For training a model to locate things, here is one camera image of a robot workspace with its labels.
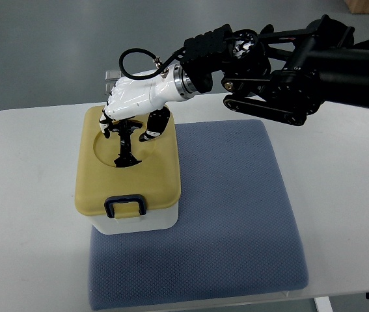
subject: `concrete floor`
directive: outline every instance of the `concrete floor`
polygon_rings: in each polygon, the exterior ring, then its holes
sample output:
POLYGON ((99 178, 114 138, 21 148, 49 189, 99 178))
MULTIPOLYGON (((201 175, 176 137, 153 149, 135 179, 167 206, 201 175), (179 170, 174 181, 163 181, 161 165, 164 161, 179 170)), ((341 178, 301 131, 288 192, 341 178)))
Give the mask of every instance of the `concrete floor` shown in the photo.
MULTIPOLYGON (((354 26, 356 42, 369 39, 369 15, 350 14, 343 0, 0 0, 0 111, 105 101, 105 70, 117 68, 119 55, 131 47, 165 60, 186 38, 225 23, 256 31, 272 23, 285 31, 305 28, 323 14, 354 26)), ((152 68, 139 57, 126 65, 130 72, 152 68)), ((223 92, 220 75, 215 78, 213 92, 223 92)), ((38 116, 38 123, 46 122, 38 116)), ((27 131, 36 135, 36 129, 27 131)), ((331 301, 335 312, 369 312, 364 294, 331 301)), ((315 310, 312 300, 214 309, 315 310)))

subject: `gray cushion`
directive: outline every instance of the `gray cushion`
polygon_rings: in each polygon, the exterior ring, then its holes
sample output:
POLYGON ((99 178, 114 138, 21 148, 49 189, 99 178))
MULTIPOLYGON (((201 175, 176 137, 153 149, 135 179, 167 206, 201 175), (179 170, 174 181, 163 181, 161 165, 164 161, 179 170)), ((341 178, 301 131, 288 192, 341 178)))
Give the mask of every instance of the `gray cushion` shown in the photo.
POLYGON ((93 309, 291 291, 308 273, 292 208, 258 120, 176 125, 182 196, 172 228, 92 229, 93 309))

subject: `robotic hand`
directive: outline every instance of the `robotic hand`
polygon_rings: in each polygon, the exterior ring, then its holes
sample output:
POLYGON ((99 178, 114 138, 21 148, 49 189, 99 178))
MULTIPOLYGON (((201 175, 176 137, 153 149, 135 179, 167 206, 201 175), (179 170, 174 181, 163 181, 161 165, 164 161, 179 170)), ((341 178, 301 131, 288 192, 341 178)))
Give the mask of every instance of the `robotic hand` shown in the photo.
POLYGON ((212 73, 219 70, 223 87, 232 93, 224 98, 225 106, 244 114, 298 126, 324 101, 369 108, 369 40, 354 44, 354 30, 324 15, 294 31, 274 32, 267 25, 260 34, 248 29, 233 32, 226 24, 187 39, 164 64, 147 50, 127 50, 119 59, 126 77, 116 83, 103 109, 102 132, 106 137, 111 131, 130 132, 113 121, 121 124, 150 113, 140 140, 159 136, 169 117, 164 104, 185 101, 196 91, 209 92, 212 73), (292 43, 294 50, 270 46, 281 43, 292 43), (131 53, 147 54, 158 69, 130 75, 123 60, 131 53), (269 59, 285 64, 271 71, 269 59), (174 60, 179 64, 170 65, 174 60))

